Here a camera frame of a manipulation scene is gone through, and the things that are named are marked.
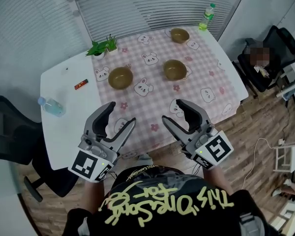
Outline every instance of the green plant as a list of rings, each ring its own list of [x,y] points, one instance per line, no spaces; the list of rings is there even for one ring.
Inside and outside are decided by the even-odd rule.
[[[107,49],[108,51],[113,51],[115,49],[117,49],[117,40],[115,40],[116,36],[115,37],[112,37],[111,34],[109,34],[109,39],[106,37],[107,39]]]
[[[90,55],[95,55],[98,56],[101,53],[103,53],[106,49],[106,45],[107,45],[107,41],[98,43],[95,41],[92,41],[92,48],[88,50],[88,53],[86,54],[86,56],[90,56]]]

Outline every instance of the window blinds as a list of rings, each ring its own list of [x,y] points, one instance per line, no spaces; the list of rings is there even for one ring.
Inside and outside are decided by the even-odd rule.
[[[110,33],[124,37],[174,26],[198,25],[205,8],[216,4],[209,25],[218,38],[240,0],[76,0],[93,40]]]
[[[66,0],[0,0],[0,69],[44,71],[86,49]]]

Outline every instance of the wooden floor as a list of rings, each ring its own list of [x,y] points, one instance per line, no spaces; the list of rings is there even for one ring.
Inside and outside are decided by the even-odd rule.
[[[295,141],[295,105],[289,103],[289,112],[285,108],[285,102],[275,97],[277,88],[260,93],[259,99],[249,96],[237,110],[237,114],[219,124],[216,128],[223,130],[231,141],[234,152],[222,163],[227,179],[234,190],[242,187],[247,173],[251,170],[254,158],[254,146],[258,138],[266,138],[270,146],[277,145],[280,138]],[[155,165],[169,166],[191,174],[195,163],[187,159],[180,152],[176,143],[155,150],[149,155]],[[266,141],[260,140],[256,149],[255,167],[245,183],[247,189],[257,205],[264,212],[267,220],[273,219],[273,214],[264,207],[273,211],[280,211],[287,201],[283,197],[271,197],[272,191],[284,181],[283,173],[274,173],[274,151],[269,149]],[[119,173],[133,163],[134,158],[118,162],[114,170]],[[18,165],[22,195],[28,210],[43,235],[61,235],[66,223],[66,215],[69,210],[79,206],[79,200],[83,190],[83,181],[78,180],[72,191],[64,198],[60,198],[46,186],[39,187],[43,201],[38,203],[27,191],[23,184],[23,176],[28,176],[34,181],[38,178],[31,165]],[[110,189],[114,179],[108,175],[105,180],[105,191]]]

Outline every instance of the person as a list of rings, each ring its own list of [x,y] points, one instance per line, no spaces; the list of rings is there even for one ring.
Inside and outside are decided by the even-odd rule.
[[[121,172],[104,195],[104,183],[85,182],[80,207],[69,211],[64,236],[125,232],[200,235],[279,235],[246,190],[234,192],[222,169],[204,179],[153,165],[147,155]]]
[[[277,188],[272,192],[273,197],[281,194],[282,192],[295,195],[295,183],[293,183],[292,180],[286,179],[283,184],[285,186]]]

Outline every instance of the bunny print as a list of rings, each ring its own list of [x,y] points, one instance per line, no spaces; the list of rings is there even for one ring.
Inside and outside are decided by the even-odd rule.
[[[156,53],[150,53],[148,56],[145,54],[142,54],[141,57],[144,59],[144,62],[147,65],[154,65],[158,63],[158,58],[156,57]]]
[[[166,34],[166,36],[168,36],[168,37],[172,37],[171,30],[169,30],[169,29],[166,29],[166,30],[165,30],[165,34]]]
[[[192,70],[190,69],[190,67],[187,66],[187,65],[185,65],[185,67],[186,67],[186,69],[187,69],[187,74],[186,74],[186,76],[183,78],[183,80],[187,79],[188,76],[189,76],[190,74],[192,74]]]
[[[123,155],[121,155],[121,157],[122,157],[123,159],[127,160],[127,159],[130,159],[130,158],[132,158],[132,157],[135,157],[136,155],[137,155],[137,152],[136,152],[135,150],[132,150],[132,151],[130,151],[130,152],[127,153],[127,154],[123,154]]]
[[[212,100],[215,100],[215,95],[211,88],[201,89],[201,96],[206,103],[210,103]]]
[[[146,83],[146,78],[141,79],[141,81],[134,86],[134,91],[140,96],[147,96],[149,92],[153,91],[153,86],[147,85]]]
[[[193,50],[197,50],[199,48],[199,44],[196,43],[194,40],[189,40],[187,42],[187,46],[190,47]]]
[[[219,60],[217,60],[217,67],[220,68],[221,70],[225,71],[225,69],[222,67],[222,64]]]
[[[95,70],[96,80],[97,81],[104,81],[108,79],[109,76],[109,68],[104,67],[103,70],[99,71],[98,69]]]
[[[153,37],[144,34],[138,37],[138,41],[144,45],[148,45],[151,39],[153,39]]]
[[[177,117],[183,117],[184,113],[183,110],[177,105],[176,99],[172,100],[169,111],[173,114],[175,114]]]
[[[124,118],[118,119],[118,121],[116,122],[114,126],[114,132],[118,133],[127,122],[128,121]]]
[[[223,109],[222,115],[226,115],[229,113],[229,111],[232,110],[232,105],[229,103],[225,106],[225,108]]]

